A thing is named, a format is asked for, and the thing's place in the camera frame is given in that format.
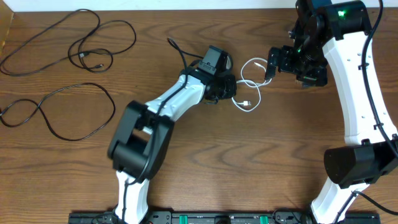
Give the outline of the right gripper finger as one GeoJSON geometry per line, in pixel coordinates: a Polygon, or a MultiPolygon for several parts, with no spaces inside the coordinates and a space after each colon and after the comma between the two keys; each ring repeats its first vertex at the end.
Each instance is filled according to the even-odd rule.
{"type": "Polygon", "coordinates": [[[277,67],[275,65],[273,65],[272,63],[268,63],[266,68],[265,80],[268,81],[273,79],[275,77],[276,70],[277,67]]]}
{"type": "Polygon", "coordinates": [[[269,55],[268,55],[268,64],[272,66],[278,66],[279,65],[279,57],[281,53],[281,49],[277,47],[272,47],[269,50],[269,55]]]}

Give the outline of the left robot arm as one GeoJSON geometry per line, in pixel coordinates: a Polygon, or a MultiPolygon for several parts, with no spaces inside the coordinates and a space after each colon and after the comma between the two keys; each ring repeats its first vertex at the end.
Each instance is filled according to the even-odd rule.
{"type": "Polygon", "coordinates": [[[229,72],[189,67],[156,99],[126,106],[108,148],[119,181],[114,212],[121,223],[140,223],[146,216],[149,182],[165,159],[175,122],[202,100],[217,103],[235,94],[236,79],[229,72]]]}

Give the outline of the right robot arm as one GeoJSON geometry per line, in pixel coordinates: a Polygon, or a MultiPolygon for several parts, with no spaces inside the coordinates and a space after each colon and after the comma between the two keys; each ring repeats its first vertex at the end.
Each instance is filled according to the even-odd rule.
{"type": "Polygon", "coordinates": [[[373,61],[371,23],[362,1],[298,0],[289,36],[270,49],[265,79],[285,72],[309,86],[334,77],[345,123],[345,145],[324,154],[327,180],[302,223],[354,222],[349,206],[397,167],[397,128],[389,117],[373,61]]]}

